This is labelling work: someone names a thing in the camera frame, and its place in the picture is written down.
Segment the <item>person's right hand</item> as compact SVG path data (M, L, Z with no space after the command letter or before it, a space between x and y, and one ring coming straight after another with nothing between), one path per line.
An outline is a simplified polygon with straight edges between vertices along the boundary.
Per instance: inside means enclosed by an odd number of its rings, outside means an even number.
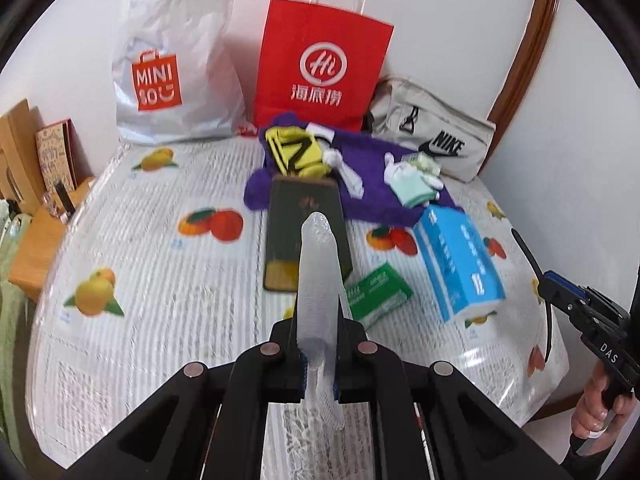
M591 440L592 445L586 455L608 450L638 405L634 396L619 396L614 408L606 408L602 402L602 392L606 388L608 375L604 365L598 361L570 419L572 433L578 439L588 439L592 432L600 432L600 437Z

